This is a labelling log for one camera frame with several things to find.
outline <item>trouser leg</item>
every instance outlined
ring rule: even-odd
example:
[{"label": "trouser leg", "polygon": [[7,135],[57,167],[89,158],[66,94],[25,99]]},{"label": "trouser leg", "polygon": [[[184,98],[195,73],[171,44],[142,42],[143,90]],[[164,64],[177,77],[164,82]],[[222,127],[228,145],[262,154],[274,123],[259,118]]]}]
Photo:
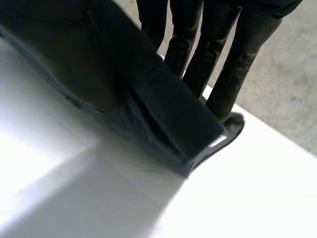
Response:
[{"label": "trouser leg", "polygon": [[224,1],[205,1],[199,43],[183,78],[195,97],[201,97],[240,11]]},{"label": "trouser leg", "polygon": [[141,30],[151,39],[156,50],[165,35],[168,0],[137,0]]},{"label": "trouser leg", "polygon": [[221,121],[229,116],[261,46],[281,22],[282,19],[242,10],[229,55],[206,103]]},{"label": "trouser leg", "polygon": [[203,0],[170,0],[173,15],[173,37],[169,42],[165,64],[182,77],[193,48]]}]

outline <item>fabric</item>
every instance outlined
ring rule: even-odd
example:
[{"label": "fabric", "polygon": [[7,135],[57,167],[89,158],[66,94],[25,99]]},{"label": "fabric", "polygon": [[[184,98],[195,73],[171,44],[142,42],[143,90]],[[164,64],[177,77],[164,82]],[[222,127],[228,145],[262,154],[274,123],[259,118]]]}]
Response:
[{"label": "fabric", "polygon": [[188,176],[224,125],[116,4],[63,2],[0,0],[0,32],[73,105]]}]

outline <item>concrete floor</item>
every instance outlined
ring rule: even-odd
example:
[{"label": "concrete floor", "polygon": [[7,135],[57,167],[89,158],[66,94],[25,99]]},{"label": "concrete floor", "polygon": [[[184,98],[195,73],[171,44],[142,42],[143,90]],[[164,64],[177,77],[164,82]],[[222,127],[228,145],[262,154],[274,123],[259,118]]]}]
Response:
[{"label": "concrete floor", "polygon": [[[140,26],[136,1],[116,1]],[[305,0],[284,18],[262,47],[237,104],[317,155],[317,10],[314,6],[315,0]],[[159,49],[163,55],[172,29],[169,10],[165,39]],[[209,81],[211,87],[221,71],[233,35],[234,28]]]}]

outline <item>white board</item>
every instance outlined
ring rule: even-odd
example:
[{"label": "white board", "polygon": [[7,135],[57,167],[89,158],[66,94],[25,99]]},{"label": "white board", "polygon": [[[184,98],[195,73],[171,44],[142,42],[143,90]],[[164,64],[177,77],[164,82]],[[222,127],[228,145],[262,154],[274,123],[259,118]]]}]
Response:
[{"label": "white board", "polygon": [[234,111],[242,134],[183,181],[0,38],[0,237],[316,238],[317,159]]}]

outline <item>white surface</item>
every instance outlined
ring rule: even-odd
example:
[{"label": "white surface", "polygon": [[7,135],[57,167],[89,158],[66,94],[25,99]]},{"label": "white surface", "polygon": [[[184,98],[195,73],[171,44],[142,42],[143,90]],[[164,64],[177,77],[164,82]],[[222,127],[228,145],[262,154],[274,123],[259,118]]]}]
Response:
[{"label": "white surface", "polygon": [[182,181],[0,38],[0,237],[316,238],[317,159],[234,110],[242,134]]}]

